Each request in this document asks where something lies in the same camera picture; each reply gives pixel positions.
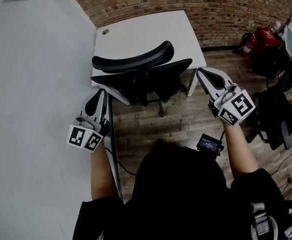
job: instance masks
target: fire extinguisher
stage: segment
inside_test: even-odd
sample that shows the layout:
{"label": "fire extinguisher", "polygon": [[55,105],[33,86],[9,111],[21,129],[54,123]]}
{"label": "fire extinguisher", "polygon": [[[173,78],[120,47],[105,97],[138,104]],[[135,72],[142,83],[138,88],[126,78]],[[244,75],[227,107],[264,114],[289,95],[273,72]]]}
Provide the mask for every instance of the fire extinguisher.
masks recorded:
{"label": "fire extinguisher", "polygon": [[242,49],[240,55],[242,57],[248,56],[251,49],[258,43],[257,37],[252,33],[245,33],[242,37]]}

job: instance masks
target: desk leg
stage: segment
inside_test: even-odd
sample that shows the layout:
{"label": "desk leg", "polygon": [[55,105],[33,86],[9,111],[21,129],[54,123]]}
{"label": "desk leg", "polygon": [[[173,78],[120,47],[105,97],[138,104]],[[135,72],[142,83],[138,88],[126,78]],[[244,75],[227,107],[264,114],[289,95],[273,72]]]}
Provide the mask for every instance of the desk leg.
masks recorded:
{"label": "desk leg", "polygon": [[123,95],[120,91],[118,91],[116,88],[103,85],[103,84],[97,84],[100,88],[103,88],[108,92],[110,95],[114,96],[116,99],[124,103],[125,105],[130,105],[129,99],[125,95]]}
{"label": "desk leg", "polygon": [[198,78],[196,75],[196,71],[197,71],[196,68],[194,68],[192,70],[192,75],[191,75],[190,82],[189,82],[188,89],[187,89],[187,97],[190,97],[192,95],[192,93],[194,92],[194,90],[197,86]]}

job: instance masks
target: power cord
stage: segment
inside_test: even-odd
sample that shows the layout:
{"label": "power cord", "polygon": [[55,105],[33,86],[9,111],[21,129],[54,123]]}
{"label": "power cord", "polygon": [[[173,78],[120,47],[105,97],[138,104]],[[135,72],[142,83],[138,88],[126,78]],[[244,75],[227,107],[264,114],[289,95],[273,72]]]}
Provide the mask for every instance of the power cord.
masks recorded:
{"label": "power cord", "polygon": [[291,152],[291,154],[290,154],[287,158],[285,158],[285,159],[281,162],[281,164],[279,165],[278,169],[277,169],[273,174],[271,174],[271,176],[273,176],[274,174],[276,174],[276,173],[279,171],[279,169],[280,169],[281,165],[283,164],[283,162],[284,162],[285,160],[287,160],[289,157],[291,157],[291,155],[292,155],[292,152]]}
{"label": "power cord", "polygon": [[117,158],[115,157],[115,155],[109,150],[109,148],[107,148],[107,147],[105,147],[105,149],[109,152],[109,153],[111,153],[111,155],[113,156],[113,158],[115,159],[115,161],[126,171],[126,172],[128,172],[129,174],[131,174],[131,175],[134,175],[134,176],[136,176],[136,174],[135,173],[132,173],[132,172],[130,172],[130,171],[128,171],[118,160],[117,160]]}
{"label": "power cord", "polygon": [[225,134],[225,130],[221,134],[220,141],[222,141],[222,138],[224,137],[224,134]]}
{"label": "power cord", "polygon": [[288,175],[288,184],[285,186],[284,190],[282,190],[281,193],[283,193],[286,190],[286,188],[289,186],[289,184],[292,185],[292,176],[291,175]]}

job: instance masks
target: white table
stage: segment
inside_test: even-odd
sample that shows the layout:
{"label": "white table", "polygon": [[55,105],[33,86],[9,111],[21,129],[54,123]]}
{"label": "white table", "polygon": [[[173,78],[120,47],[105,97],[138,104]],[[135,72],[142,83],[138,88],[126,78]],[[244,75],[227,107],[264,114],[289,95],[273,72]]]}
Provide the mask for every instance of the white table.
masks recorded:
{"label": "white table", "polygon": [[[193,61],[188,69],[193,70],[188,86],[187,96],[191,96],[198,79],[196,69],[206,67],[196,35],[183,10],[162,12],[120,21],[97,30],[95,56],[106,59],[125,59],[144,54],[170,41],[175,54],[168,63],[191,58]],[[113,75],[101,70],[92,69],[92,76]],[[92,81],[93,86],[100,86],[115,98],[129,105],[129,100],[111,86]]]}

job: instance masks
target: red brick wall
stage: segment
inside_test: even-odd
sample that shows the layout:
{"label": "red brick wall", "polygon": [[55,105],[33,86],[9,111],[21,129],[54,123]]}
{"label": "red brick wall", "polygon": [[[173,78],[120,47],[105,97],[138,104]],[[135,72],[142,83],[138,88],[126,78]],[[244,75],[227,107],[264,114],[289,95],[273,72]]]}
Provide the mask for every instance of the red brick wall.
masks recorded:
{"label": "red brick wall", "polygon": [[238,45],[245,32],[282,24],[292,0],[77,0],[96,27],[129,18],[184,10],[201,46]]}

